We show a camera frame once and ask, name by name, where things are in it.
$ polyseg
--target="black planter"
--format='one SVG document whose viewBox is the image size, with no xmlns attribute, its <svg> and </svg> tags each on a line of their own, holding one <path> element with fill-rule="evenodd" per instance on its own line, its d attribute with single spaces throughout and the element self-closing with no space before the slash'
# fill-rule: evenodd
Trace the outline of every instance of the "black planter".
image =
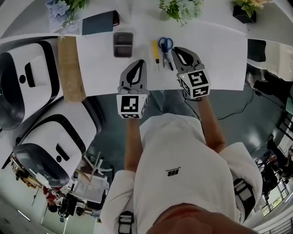
<svg viewBox="0 0 293 234">
<path fill-rule="evenodd" d="M 256 12 L 254 11 L 251 18 L 247 15 L 246 11 L 241 9 L 241 6 L 234 6 L 233 16 L 243 24 L 256 23 Z"/>
<path fill-rule="evenodd" d="M 293 6 L 293 0 L 288 0 L 291 6 Z"/>
</svg>

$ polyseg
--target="cable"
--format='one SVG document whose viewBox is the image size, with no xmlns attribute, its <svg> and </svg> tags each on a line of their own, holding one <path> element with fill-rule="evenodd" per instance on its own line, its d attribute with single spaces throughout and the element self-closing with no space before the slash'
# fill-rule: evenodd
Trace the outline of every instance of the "cable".
<svg viewBox="0 0 293 234">
<path fill-rule="evenodd" d="M 254 150 L 251 151 L 250 155 L 252 155 L 253 152 L 255 152 L 257 149 L 261 149 L 261 148 L 264 148 L 264 147 L 266 147 L 266 145 L 256 147 Z"/>
<path fill-rule="evenodd" d="M 249 102 L 246 103 L 246 105 L 244 106 L 244 108 L 242 109 L 242 111 L 240 111 L 240 112 L 234 112 L 234 113 L 229 114 L 229 115 L 227 115 L 226 117 L 220 118 L 220 119 L 218 119 L 218 120 L 223 120 L 223 119 L 228 118 L 228 117 L 230 117 L 230 116 L 232 116 L 232 115 L 241 114 L 241 113 L 246 109 L 246 107 L 247 107 L 247 106 L 253 101 L 253 98 L 254 98 L 254 91 L 252 90 L 252 97 L 251 97 L 251 100 L 250 100 Z"/>
<path fill-rule="evenodd" d="M 188 98 L 186 98 L 187 93 L 186 93 L 185 90 L 182 90 L 182 96 L 183 96 L 183 98 L 184 98 L 184 102 L 185 102 L 185 104 L 189 106 L 189 108 L 190 108 L 190 109 L 193 111 L 193 113 L 197 116 L 198 120 L 201 121 L 199 115 L 198 115 L 198 114 L 196 113 L 196 111 L 192 108 L 192 106 L 189 105 L 189 104 L 187 103 L 187 101 L 186 101 L 186 100 L 189 100 L 189 101 L 201 101 L 201 98 L 196 98 L 196 99 L 194 99 L 194 100 L 192 100 L 192 99 L 188 99 Z"/>
<path fill-rule="evenodd" d="M 270 100 L 271 102 L 275 103 L 278 107 L 280 107 L 280 108 L 282 109 L 282 106 L 280 106 L 278 103 L 276 103 L 276 102 L 273 101 L 272 99 L 270 99 L 270 98 L 264 96 L 264 95 L 263 95 L 262 93 L 260 93 L 259 91 L 256 91 L 256 90 L 255 90 L 255 94 L 256 94 L 257 96 L 263 96 L 264 98 L 266 98 L 266 99 Z"/>
</svg>

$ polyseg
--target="printed logo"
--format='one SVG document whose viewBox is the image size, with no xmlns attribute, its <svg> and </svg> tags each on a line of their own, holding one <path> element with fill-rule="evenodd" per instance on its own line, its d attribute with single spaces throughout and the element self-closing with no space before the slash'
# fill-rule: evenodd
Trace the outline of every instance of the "printed logo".
<svg viewBox="0 0 293 234">
<path fill-rule="evenodd" d="M 178 168 L 175 168 L 175 169 L 171 169 L 171 170 L 166 170 L 166 172 L 168 172 L 168 176 L 174 176 L 174 175 L 177 175 L 178 174 L 180 168 L 181 167 L 178 167 Z"/>
</svg>

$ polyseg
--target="wooden board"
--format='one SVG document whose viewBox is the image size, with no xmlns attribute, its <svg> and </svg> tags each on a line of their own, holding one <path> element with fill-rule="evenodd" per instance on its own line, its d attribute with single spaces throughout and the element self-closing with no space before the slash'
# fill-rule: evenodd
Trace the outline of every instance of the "wooden board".
<svg viewBox="0 0 293 234">
<path fill-rule="evenodd" d="M 58 37 L 58 59 L 65 101 L 85 100 L 75 37 Z"/>
</svg>

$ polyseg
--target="small gray tray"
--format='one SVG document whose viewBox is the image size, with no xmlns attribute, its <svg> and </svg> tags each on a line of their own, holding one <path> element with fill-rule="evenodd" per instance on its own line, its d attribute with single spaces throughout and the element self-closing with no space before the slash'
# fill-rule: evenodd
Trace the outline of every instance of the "small gray tray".
<svg viewBox="0 0 293 234">
<path fill-rule="evenodd" d="M 133 54 L 134 34 L 115 32 L 113 34 L 113 53 L 116 58 L 131 58 Z"/>
</svg>

